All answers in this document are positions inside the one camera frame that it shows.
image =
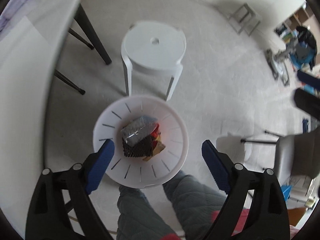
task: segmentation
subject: white stool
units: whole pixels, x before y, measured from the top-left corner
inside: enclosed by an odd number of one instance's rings
[[[166,95],[168,101],[182,73],[181,60],[186,47],[186,37],[182,30],[159,22],[135,23],[121,44],[127,95],[131,96],[132,70],[137,70],[149,75],[170,75]]]

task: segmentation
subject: blue gripper pad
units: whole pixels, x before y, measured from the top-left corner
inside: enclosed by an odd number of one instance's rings
[[[229,172],[225,165],[218,157],[219,152],[210,142],[206,140],[202,143],[202,157],[207,164],[215,182],[220,190],[223,190],[227,195],[230,193],[231,187],[229,184]]]
[[[91,169],[86,172],[87,184],[85,190],[89,195],[92,191],[96,190],[102,180],[103,174],[106,172],[112,157],[115,153],[115,144],[110,139],[106,140],[97,153],[91,154],[92,158],[88,162]]]

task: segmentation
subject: chair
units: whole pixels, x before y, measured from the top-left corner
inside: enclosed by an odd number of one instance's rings
[[[152,21],[134,24],[121,44],[127,95],[131,95],[132,70],[136,70],[148,75],[171,76],[166,95],[166,100],[170,100],[183,70],[180,62],[186,46],[182,30]]]
[[[241,139],[242,143],[261,143],[276,145],[274,172],[279,184],[283,185],[290,176],[308,176],[313,180],[320,173],[320,127],[312,132],[279,136],[278,141],[259,141]]]

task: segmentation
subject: stool hole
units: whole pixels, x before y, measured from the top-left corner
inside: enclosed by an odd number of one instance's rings
[[[158,38],[151,38],[151,43],[153,44],[153,45],[158,45],[159,44],[159,39]]]

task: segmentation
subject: person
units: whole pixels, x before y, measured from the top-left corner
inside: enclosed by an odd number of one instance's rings
[[[226,196],[179,171],[163,184],[164,192],[185,232],[186,240],[201,240],[217,218]],[[135,188],[119,187],[117,240],[180,240]],[[242,231],[249,209],[240,215],[233,235]],[[298,230],[290,228],[291,238]]]

